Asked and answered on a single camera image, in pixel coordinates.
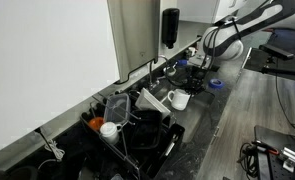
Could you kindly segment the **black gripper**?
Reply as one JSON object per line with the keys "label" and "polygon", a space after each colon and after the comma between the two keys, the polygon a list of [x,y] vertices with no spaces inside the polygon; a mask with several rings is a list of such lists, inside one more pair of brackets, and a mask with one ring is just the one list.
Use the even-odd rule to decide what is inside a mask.
{"label": "black gripper", "polygon": [[185,90],[188,94],[199,94],[205,90],[204,78],[207,71],[195,66],[192,66],[187,76],[187,85]]}

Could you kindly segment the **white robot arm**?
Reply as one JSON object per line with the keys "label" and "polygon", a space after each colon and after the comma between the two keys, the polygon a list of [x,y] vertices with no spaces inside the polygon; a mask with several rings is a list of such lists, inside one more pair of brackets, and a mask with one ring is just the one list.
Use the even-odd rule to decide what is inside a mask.
{"label": "white robot arm", "polygon": [[295,0],[272,0],[240,19],[208,28],[200,41],[199,55],[202,62],[187,76],[183,89],[188,94],[203,91],[203,78],[198,77],[199,73],[206,75],[216,59],[237,59],[244,50],[242,37],[270,27],[294,14]]}

